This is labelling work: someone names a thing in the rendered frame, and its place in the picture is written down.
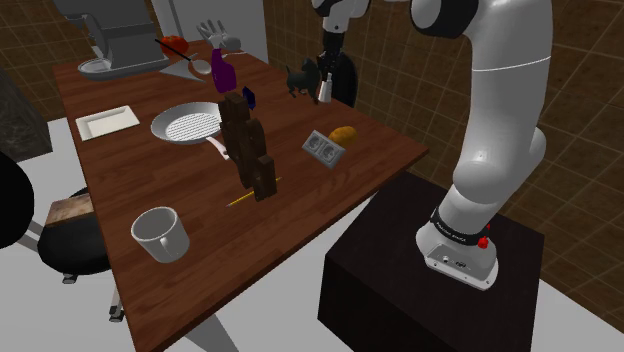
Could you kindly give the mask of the black cat figure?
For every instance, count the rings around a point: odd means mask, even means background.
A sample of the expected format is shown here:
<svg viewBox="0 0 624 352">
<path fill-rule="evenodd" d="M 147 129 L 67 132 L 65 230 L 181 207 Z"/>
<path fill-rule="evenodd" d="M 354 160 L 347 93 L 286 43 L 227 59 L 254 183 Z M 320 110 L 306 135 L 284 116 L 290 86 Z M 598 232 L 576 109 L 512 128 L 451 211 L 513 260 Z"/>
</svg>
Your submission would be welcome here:
<svg viewBox="0 0 624 352">
<path fill-rule="evenodd" d="M 302 63 L 301 72 L 291 72 L 289 67 L 286 67 L 288 76 L 286 84 L 289 88 L 288 93 L 296 98 L 294 90 L 297 90 L 301 95 L 308 94 L 314 104 L 318 104 L 317 88 L 321 79 L 321 73 L 316 63 L 310 58 L 305 58 Z"/>
</svg>

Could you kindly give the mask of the small white bottle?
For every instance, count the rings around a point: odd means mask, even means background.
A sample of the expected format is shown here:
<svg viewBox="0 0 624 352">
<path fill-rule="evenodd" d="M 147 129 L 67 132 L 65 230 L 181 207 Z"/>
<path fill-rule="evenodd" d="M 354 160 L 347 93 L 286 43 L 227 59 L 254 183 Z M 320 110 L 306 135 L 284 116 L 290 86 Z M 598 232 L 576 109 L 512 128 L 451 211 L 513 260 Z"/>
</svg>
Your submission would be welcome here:
<svg viewBox="0 0 624 352">
<path fill-rule="evenodd" d="M 322 103 L 330 103 L 332 97 L 332 73 L 328 72 L 326 79 L 321 82 L 318 100 Z"/>
</svg>

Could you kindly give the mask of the orange potato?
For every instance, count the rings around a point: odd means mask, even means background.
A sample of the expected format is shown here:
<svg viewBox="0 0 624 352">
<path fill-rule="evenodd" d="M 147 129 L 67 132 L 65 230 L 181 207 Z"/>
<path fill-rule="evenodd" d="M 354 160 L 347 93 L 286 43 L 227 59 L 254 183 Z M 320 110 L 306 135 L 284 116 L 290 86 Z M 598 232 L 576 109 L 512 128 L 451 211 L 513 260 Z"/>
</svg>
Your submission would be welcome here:
<svg viewBox="0 0 624 352">
<path fill-rule="evenodd" d="M 333 130 L 329 139 L 343 148 L 347 148 L 357 140 L 358 134 L 352 126 L 343 126 Z"/>
</svg>

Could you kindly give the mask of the grey hand figure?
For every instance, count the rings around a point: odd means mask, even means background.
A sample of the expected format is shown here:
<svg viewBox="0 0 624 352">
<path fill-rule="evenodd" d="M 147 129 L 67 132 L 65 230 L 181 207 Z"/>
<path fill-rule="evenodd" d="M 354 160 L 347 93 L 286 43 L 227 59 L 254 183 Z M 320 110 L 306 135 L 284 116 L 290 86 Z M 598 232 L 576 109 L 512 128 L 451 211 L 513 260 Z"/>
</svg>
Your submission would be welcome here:
<svg viewBox="0 0 624 352">
<path fill-rule="evenodd" d="M 201 22 L 196 26 L 196 29 L 202 38 L 214 49 L 241 50 L 241 40 L 235 36 L 230 36 L 220 20 L 217 21 L 217 25 L 214 25 L 211 20 Z"/>
</svg>

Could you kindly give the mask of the brown wooden block figure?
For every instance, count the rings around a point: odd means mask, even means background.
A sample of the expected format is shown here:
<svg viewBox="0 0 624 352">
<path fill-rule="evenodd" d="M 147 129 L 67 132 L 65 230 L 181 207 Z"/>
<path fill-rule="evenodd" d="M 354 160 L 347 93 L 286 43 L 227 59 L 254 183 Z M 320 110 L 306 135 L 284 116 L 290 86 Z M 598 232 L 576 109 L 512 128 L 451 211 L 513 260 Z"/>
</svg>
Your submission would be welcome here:
<svg viewBox="0 0 624 352">
<path fill-rule="evenodd" d="M 253 188 L 257 202 L 277 193 L 274 160 L 267 154 L 264 129 L 250 117 L 247 100 L 235 92 L 218 103 L 221 133 L 228 156 L 237 166 L 245 189 Z"/>
</svg>

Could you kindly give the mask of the red tomato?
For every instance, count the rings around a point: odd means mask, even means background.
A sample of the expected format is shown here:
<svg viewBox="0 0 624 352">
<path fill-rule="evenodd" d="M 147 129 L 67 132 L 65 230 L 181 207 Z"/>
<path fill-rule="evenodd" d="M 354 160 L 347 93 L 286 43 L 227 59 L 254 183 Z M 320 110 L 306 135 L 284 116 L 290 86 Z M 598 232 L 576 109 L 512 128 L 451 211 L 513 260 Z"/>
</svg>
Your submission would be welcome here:
<svg viewBox="0 0 624 352">
<path fill-rule="evenodd" d="M 177 50 L 182 54 L 186 54 L 189 49 L 189 43 L 180 36 L 171 35 L 164 36 L 160 39 L 161 49 L 165 55 L 175 55 L 175 52 L 172 49 Z"/>
</svg>

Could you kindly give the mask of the yellow pencil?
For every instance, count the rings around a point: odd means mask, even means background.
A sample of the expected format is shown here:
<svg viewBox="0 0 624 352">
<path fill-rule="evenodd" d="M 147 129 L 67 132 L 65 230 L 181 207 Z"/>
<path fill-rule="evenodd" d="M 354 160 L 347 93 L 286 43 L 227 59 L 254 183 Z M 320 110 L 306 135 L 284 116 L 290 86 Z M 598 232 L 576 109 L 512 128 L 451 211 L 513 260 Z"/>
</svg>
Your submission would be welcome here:
<svg viewBox="0 0 624 352">
<path fill-rule="evenodd" d="M 276 182 L 278 182 L 282 177 L 278 177 L 275 179 Z M 249 192 L 248 194 L 236 199 L 235 201 L 230 202 L 229 204 L 226 205 L 227 208 L 232 207 L 233 205 L 241 202 L 242 200 L 245 200 L 251 196 L 255 196 L 255 191 Z"/>
</svg>

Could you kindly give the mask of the grey coffee machine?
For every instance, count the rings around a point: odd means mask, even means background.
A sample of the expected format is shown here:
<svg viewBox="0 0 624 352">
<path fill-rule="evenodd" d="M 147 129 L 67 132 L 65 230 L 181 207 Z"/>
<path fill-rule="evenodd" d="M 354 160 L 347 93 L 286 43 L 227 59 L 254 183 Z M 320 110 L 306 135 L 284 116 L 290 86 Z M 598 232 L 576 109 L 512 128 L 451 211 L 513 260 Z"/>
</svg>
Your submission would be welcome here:
<svg viewBox="0 0 624 352">
<path fill-rule="evenodd" d="M 156 27 L 143 0 L 53 0 L 77 28 L 86 27 L 101 56 L 81 63 L 78 71 L 106 81 L 158 71 L 169 58 L 157 42 Z"/>
</svg>

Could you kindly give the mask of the dark robot stand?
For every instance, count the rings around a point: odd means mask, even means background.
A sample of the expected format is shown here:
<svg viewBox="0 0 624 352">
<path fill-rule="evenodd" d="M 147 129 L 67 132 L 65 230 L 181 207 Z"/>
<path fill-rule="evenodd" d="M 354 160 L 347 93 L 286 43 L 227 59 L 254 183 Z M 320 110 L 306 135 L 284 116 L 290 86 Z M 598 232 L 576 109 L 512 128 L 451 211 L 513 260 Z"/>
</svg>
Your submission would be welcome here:
<svg viewBox="0 0 624 352">
<path fill-rule="evenodd" d="M 480 291 L 427 267 L 415 235 L 445 189 L 404 172 L 325 257 L 319 320 L 353 352 L 531 352 L 544 236 L 497 215 Z"/>
</svg>

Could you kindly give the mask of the white rectangular plate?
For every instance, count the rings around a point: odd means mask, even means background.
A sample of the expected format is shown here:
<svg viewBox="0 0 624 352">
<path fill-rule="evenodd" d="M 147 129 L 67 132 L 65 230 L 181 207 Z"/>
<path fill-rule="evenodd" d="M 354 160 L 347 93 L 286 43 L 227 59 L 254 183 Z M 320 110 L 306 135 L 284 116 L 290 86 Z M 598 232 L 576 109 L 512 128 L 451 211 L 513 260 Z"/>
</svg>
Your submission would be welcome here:
<svg viewBox="0 0 624 352">
<path fill-rule="evenodd" d="M 77 118 L 75 123 L 83 141 L 140 124 L 137 116 L 129 106 L 117 107 Z"/>
</svg>

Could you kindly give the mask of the white mug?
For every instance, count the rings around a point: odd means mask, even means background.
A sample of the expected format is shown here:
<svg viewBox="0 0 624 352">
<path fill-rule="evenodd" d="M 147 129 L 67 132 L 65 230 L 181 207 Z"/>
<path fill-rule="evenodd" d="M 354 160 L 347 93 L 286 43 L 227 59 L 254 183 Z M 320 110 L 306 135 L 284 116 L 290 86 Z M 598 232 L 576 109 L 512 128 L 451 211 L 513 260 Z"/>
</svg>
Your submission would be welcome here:
<svg viewBox="0 0 624 352">
<path fill-rule="evenodd" d="M 180 259 L 190 246 L 177 212 L 166 206 L 152 208 L 137 217 L 131 226 L 131 235 L 160 263 Z"/>
</svg>

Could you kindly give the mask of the brown wooden box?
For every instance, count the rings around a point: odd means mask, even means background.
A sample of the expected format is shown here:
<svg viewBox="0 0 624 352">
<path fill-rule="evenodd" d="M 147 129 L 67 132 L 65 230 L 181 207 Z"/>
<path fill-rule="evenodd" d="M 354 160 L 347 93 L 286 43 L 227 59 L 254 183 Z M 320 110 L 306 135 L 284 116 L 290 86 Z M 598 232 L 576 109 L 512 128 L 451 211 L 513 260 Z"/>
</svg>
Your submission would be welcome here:
<svg viewBox="0 0 624 352">
<path fill-rule="evenodd" d="M 93 212 L 94 207 L 89 193 L 58 200 L 50 206 L 45 227 L 51 228 L 68 223 L 88 216 Z"/>
</svg>

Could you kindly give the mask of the dark stone cabinet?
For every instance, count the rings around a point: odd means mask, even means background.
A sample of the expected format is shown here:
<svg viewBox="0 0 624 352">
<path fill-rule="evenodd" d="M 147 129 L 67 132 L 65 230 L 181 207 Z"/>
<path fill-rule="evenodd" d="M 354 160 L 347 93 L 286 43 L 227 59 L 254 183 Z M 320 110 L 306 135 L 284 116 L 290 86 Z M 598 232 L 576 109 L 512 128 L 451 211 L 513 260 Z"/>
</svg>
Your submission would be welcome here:
<svg viewBox="0 0 624 352">
<path fill-rule="evenodd" d="M 0 67 L 0 151 L 22 162 L 53 151 L 41 114 Z"/>
</svg>

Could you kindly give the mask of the grey double wall socket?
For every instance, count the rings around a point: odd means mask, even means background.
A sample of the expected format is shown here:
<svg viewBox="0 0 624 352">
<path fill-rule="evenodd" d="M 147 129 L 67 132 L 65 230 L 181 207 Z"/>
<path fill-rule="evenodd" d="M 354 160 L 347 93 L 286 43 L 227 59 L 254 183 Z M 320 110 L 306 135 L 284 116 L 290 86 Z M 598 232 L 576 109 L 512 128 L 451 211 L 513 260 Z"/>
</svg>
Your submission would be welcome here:
<svg viewBox="0 0 624 352">
<path fill-rule="evenodd" d="M 329 169 L 333 169 L 336 166 L 345 152 L 343 147 L 336 144 L 317 130 L 313 130 L 311 132 L 305 143 L 302 145 L 302 149 L 314 156 Z"/>
</svg>

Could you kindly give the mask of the black-handled grey spoon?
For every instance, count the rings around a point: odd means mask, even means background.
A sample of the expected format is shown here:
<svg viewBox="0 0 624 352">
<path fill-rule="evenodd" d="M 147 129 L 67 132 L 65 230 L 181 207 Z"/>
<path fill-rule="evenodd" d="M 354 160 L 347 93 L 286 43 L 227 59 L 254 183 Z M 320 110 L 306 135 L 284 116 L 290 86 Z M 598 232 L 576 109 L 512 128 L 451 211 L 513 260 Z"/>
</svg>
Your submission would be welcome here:
<svg viewBox="0 0 624 352">
<path fill-rule="evenodd" d="M 161 44 L 162 46 L 170 49 L 171 51 L 173 51 L 174 53 L 178 54 L 179 56 L 181 56 L 182 58 L 186 59 L 187 61 L 189 61 L 192 66 L 193 69 L 195 71 L 197 71 L 198 73 L 202 74 L 202 75 L 208 75 L 211 73 L 212 71 L 212 67 L 211 65 L 205 61 L 205 60 L 193 60 L 190 59 L 189 57 L 185 56 L 184 54 L 182 54 L 181 52 L 179 52 L 178 50 L 174 49 L 173 47 L 161 42 L 160 40 L 156 39 L 156 42 L 158 42 L 159 44 Z"/>
</svg>

